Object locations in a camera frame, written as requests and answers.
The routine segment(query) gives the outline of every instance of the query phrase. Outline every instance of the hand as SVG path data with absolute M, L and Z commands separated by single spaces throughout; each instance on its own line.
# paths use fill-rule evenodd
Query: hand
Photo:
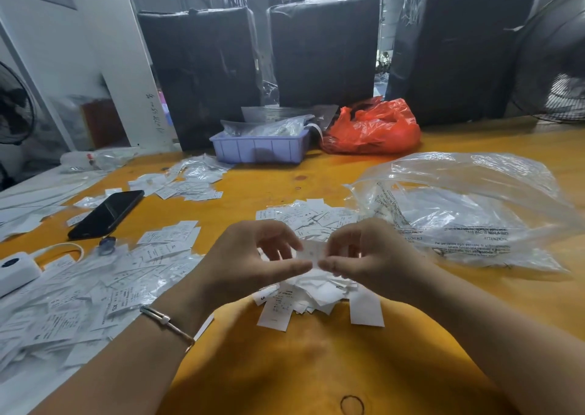
M 260 259 L 258 248 L 269 260 Z M 159 299 L 174 314 L 203 306 L 207 315 L 262 287 L 311 270 L 311 261 L 293 259 L 291 248 L 303 250 L 301 240 L 284 223 L 241 221 L 229 226 L 199 265 Z
M 340 256 L 347 249 L 348 256 Z M 337 229 L 329 237 L 321 269 L 351 278 L 394 301 L 413 303 L 417 284 L 429 270 L 426 262 L 386 221 L 370 218 Z

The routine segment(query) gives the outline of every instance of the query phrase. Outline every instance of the person's left hand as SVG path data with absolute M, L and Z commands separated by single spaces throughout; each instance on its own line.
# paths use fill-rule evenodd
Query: person's left hand
M 258 248 L 270 261 L 260 258 Z M 197 267 L 158 301 L 172 297 L 173 301 L 178 299 L 182 307 L 205 306 L 211 313 L 262 287 L 311 270 L 311 261 L 292 258 L 291 248 L 300 251 L 303 244 L 290 227 L 280 221 L 232 224 Z

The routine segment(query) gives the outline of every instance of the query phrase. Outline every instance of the blue plastic basket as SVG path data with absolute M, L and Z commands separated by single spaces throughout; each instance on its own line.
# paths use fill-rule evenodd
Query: blue plastic basket
M 209 140 L 221 162 L 276 162 L 299 164 L 309 148 L 307 129 L 298 137 L 230 137 L 220 132 Z

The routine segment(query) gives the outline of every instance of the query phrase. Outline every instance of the white device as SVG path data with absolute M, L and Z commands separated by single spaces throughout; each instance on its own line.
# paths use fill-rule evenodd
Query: white device
M 34 258 L 26 252 L 18 252 L 0 261 L 0 296 L 24 286 L 40 277 L 43 271 Z

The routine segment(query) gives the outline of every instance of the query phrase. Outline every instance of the person's right hand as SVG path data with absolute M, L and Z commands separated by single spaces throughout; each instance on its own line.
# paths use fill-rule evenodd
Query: person's right hand
M 378 218 L 348 224 L 333 232 L 319 267 L 405 303 L 412 303 L 417 285 L 428 271 L 438 269 L 391 225 Z

